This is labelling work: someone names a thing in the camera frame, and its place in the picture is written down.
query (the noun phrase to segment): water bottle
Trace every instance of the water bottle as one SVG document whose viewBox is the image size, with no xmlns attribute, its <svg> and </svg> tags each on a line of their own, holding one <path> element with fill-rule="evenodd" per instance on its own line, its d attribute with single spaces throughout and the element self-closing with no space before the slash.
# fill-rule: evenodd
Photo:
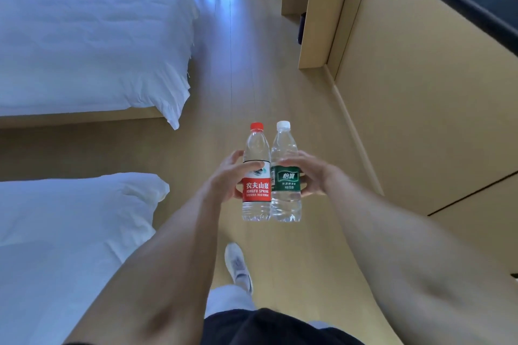
<svg viewBox="0 0 518 345">
<path fill-rule="evenodd" d="M 270 219 L 270 147 L 263 131 L 262 123 L 252 123 L 247 147 L 244 150 L 243 162 L 264 161 L 263 169 L 248 172 L 243 178 L 243 219 L 245 221 Z"/>
<path fill-rule="evenodd" d="M 301 170 L 296 166 L 280 166 L 277 162 L 286 156 L 298 155 L 297 144 L 289 132 L 289 121 L 277 123 L 277 135 L 271 147 L 271 210 L 278 221 L 300 221 L 302 215 Z"/>
</svg>

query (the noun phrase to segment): red bottle cap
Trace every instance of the red bottle cap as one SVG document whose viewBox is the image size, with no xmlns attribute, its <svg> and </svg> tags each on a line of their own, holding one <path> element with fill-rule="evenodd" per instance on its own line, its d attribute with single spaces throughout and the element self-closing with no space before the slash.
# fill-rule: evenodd
<svg viewBox="0 0 518 345">
<path fill-rule="evenodd" d="M 258 121 L 256 121 L 255 123 L 252 123 L 250 125 L 250 130 L 261 130 L 261 131 L 264 131 L 264 126 L 262 123 L 259 123 Z"/>
</svg>

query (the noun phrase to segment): baseboard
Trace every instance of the baseboard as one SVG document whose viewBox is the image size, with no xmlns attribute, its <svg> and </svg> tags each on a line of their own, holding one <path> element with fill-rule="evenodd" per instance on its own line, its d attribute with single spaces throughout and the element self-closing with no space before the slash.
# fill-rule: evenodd
<svg viewBox="0 0 518 345">
<path fill-rule="evenodd" d="M 331 91 L 333 92 L 336 100 L 338 101 L 338 105 L 340 106 L 343 116 L 346 119 L 346 123 L 347 123 L 347 126 L 349 127 L 349 131 L 351 132 L 351 136 L 353 138 L 354 145 L 356 146 L 356 150 L 358 150 L 360 159 L 362 161 L 362 165 L 365 168 L 367 177 L 369 178 L 370 184 L 372 185 L 372 189 L 375 192 L 377 192 L 379 195 L 385 195 L 383 192 L 383 188 L 381 187 L 380 181 L 378 179 L 378 176 L 376 175 L 376 172 L 374 171 L 374 167 L 372 166 L 369 156 L 367 155 L 367 151 L 365 150 L 362 140 L 359 137 L 358 131 L 356 130 L 356 127 L 354 126 L 353 119 L 351 119 L 351 115 L 349 114 L 349 111 L 347 111 L 346 104 L 345 104 L 345 102 L 343 102 L 343 98 L 340 95 L 340 92 L 338 91 L 338 88 L 335 85 L 335 81 L 329 71 L 329 68 L 327 67 L 327 64 L 324 66 L 324 73 L 326 75 L 327 82 L 331 86 Z"/>
</svg>

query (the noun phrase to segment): forearm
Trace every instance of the forearm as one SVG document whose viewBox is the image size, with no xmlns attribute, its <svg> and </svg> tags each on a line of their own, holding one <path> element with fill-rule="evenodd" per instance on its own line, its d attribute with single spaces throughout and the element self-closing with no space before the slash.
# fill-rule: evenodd
<svg viewBox="0 0 518 345">
<path fill-rule="evenodd" d="M 497 264 L 337 168 L 324 190 L 376 300 L 405 344 L 514 341 L 518 288 Z"/>
<path fill-rule="evenodd" d="M 205 184 L 121 266 L 68 341 L 128 345 L 166 337 L 199 342 L 220 208 Z"/>
</svg>

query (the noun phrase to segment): bottle label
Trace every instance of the bottle label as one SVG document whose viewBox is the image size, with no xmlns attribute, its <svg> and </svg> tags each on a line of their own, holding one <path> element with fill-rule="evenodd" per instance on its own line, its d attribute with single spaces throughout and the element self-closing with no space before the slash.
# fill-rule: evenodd
<svg viewBox="0 0 518 345">
<path fill-rule="evenodd" d="M 297 166 L 271 167 L 271 190 L 272 191 L 293 191 L 301 190 L 301 170 Z"/>
<path fill-rule="evenodd" d="M 270 163 L 268 161 L 264 161 L 263 169 L 248 172 L 244 176 L 244 178 L 243 178 L 243 202 L 270 202 L 270 201 L 271 201 Z"/>
</svg>

